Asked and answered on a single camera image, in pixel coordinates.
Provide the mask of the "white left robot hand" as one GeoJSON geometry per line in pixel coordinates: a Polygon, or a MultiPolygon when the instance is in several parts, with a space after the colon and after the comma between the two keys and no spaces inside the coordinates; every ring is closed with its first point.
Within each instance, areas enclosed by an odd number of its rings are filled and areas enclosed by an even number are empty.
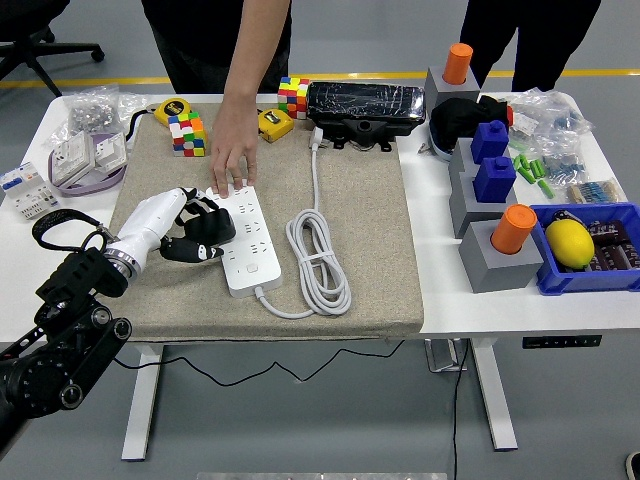
{"type": "Polygon", "coordinates": [[[126,278],[144,270],[158,250],[167,260],[200,263],[223,254],[236,235],[229,212],[197,188],[175,188],[142,202],[120,229],[105,257],[126,278]]]}

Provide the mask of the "person's hand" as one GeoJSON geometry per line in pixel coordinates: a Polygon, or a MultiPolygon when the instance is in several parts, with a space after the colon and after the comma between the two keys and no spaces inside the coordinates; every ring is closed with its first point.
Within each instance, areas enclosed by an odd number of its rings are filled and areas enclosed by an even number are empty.
{"type": "Polygon", "coordinates": [[[225,93],[213,123],[211,188],[226,198],[235,189],[257,180],[258,113],[256,95],[225,93]]]}

